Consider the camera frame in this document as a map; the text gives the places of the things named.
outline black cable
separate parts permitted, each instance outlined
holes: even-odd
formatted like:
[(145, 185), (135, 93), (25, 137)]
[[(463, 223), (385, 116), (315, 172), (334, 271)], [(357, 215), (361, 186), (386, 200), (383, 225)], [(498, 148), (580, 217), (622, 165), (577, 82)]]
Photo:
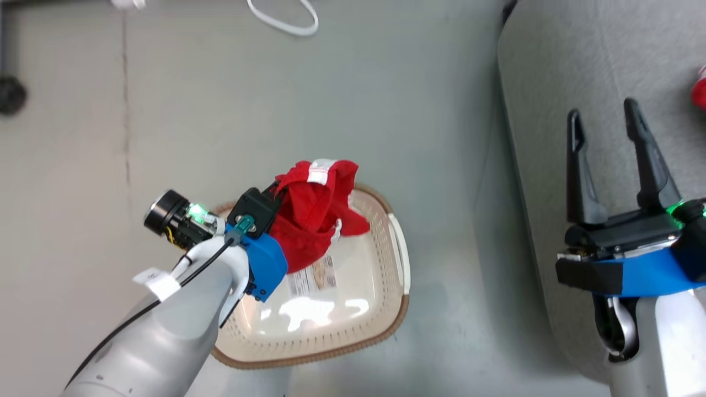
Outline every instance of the black cable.
[[(208, 260), (206, 260), (206, 262), (203, 262), (203, 265), (199, 266), (196, 271), (189, 275), (189, 277), (185, 278), (184, 281), (180, 283), (180, 285), (183, 287), (186, 284), (189, 284), (197, 275), (201, 274), (201, 272), (206, 270), (208, 266), (210, 266), (216, 259), (218, 259), (218, 257), (223, 254), (223, 252), (228, 249), (228, 247), (230, 247), (230, 245), (233, 244), (234, 241), (235, 240), (232, 237), (226, 240), (225, 244), (223, 244), (223, 247), (220, 247), (215, 254), (213, 254)], [(105, 337), (105, 339), (103, 339), (101, 343), (98, 343), (98, 346), (93, 349), (93, 351), (88, 355), (88, 357), (83, 360), (81, 365), (78, 366), (76, 372), (71, 375), (71, 379), (69, 379), (68, 383), (66, 384), (66, 387), (71, 384), (71, 382), (78, 376), (78, 374), (80, 374), (81, 371), (86, 368), (91, 359), (94, 358), (95, 355), (98, 354), (98, 352), (101, 351), (101, 349), (103, 349), (103, 347), (105, 347), (105, 345), (107, 345), (108, 342), (110, 342), (110, 340), (115, 337), (115, 335), (120, 333), (120, 331), (123, 331), (125, 328), (127, 328), (127, 326), (135, 322), (135, 320), (139, 319), (144, 314), (147, 314), (150, 310), (156, 308), (159, 304), (159, 300), (155, 300), (154, 302), (150, 303), (146, 308), (140, 310), (135, 315), (127, 319), (124, 323), (120, 324), (117, 328), (115, 328), (108, 336)]]

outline label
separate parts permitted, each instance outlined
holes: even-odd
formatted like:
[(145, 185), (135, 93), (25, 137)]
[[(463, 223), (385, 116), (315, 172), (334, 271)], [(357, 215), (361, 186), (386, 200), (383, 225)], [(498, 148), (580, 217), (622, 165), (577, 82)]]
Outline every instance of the label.
[(336, 275), (333, 260), (326, 255), (311, 266), (287, 275), (289, 293), (293, 297), (306, 297), (315, 292), (335, 288)]
[(166, 271), (158, 268), (149, 268), (143, 271), (133, 277), (133, 281), (149, 288), (153, 294), (157, 295), (160, 302), (164, 302), (165, 299), (172, 296), (172, 294), (181, 288), (181, 285), (176, 279)]

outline laundry basket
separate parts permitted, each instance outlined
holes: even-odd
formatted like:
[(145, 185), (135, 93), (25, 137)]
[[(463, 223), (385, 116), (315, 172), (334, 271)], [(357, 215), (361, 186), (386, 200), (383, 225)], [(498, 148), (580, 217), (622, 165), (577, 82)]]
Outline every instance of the laundry basket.
[(400, 327), (410, 284), (400, 224), (367, 186), (356, 185), (350, 203), (371, 231), (332, 243), (320, 261), (287, 275), (267, 302), (245, 296), (218, 332), (216, 359), (239, 369), (298, 365), (366, 348)]

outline red cloth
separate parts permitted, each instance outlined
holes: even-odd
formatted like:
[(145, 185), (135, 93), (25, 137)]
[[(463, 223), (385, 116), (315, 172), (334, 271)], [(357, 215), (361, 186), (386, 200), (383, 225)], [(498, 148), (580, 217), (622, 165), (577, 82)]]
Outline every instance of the red cloth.
[(699, 71), (699, 81), (691, 91), (691, 100), (696, 106), (706, 111), (706, 66)]
[(288, 273), (319, 260), (340, 235), (370, 230), (368, 221), (348, 207), (357, 171), (348, 160), (302, 161), (276, 178), (277, 193), (286, 190), (270, 236), (285, 253)]

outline white tag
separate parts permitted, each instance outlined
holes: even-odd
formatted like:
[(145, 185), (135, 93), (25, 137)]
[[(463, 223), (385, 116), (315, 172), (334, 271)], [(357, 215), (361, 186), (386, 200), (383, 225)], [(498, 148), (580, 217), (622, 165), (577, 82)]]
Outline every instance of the white tag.
[(133, 277), (133, 281), (149, 288), (153, 294), (157, 295), (160, 302), (164, 302), (181, 288), (179, 282), (169, 273), (158, 268), (149, 268), (143, 271)]
[(325, 158), (312, 161), (311, 165), (309, 165), (309, 178), (306, 181), (326, 186), (326, 183), (328, 183), (328, 172), (337, 161)]

